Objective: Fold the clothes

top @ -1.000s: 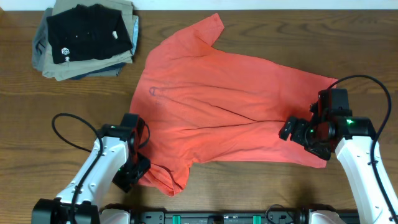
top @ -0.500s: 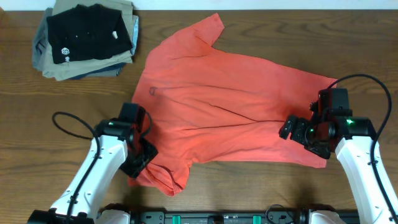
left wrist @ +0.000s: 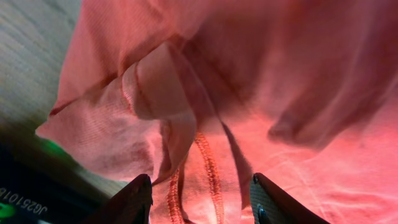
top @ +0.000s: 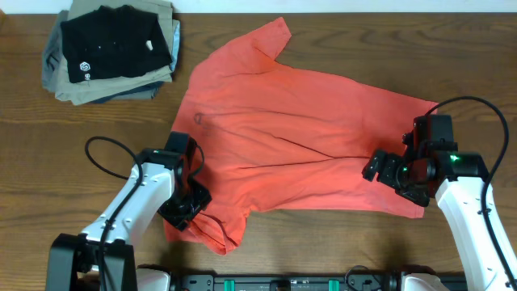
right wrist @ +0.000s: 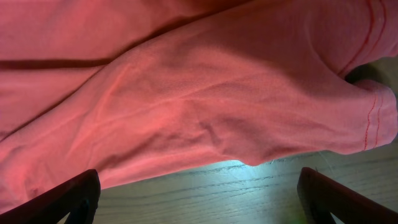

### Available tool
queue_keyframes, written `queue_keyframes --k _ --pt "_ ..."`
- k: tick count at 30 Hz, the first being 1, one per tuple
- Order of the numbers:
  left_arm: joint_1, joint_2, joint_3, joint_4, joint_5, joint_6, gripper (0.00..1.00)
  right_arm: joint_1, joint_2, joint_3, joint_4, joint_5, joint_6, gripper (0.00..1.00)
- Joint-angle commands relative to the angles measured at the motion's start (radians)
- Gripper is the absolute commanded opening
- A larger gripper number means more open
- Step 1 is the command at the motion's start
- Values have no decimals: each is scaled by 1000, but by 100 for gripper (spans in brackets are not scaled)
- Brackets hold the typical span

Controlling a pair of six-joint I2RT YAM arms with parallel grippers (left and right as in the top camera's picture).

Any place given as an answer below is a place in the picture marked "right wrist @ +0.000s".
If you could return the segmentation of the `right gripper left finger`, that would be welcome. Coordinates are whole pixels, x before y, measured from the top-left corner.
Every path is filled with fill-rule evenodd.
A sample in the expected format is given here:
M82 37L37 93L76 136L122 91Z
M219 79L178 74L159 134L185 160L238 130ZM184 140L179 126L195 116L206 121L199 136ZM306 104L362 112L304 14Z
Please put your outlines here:
M92 224L101 186L98 173L89 169L32 200L1 215L1 223Z

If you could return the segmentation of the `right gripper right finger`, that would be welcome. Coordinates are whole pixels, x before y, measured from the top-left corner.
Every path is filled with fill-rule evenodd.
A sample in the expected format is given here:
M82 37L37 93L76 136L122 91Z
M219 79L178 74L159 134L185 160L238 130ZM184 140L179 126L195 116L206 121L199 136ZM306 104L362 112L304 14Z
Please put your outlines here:
M301 170L297 192L309 223L397 223L397 212L309 168Z

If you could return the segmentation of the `red-orange t-shirt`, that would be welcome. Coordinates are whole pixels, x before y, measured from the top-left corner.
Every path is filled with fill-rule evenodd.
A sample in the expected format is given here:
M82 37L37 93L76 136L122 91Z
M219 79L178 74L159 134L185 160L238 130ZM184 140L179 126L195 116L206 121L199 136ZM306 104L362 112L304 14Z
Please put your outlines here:
M397 1L2 1L1 211L88 170L102 188L397 134L354 68L397 55Z

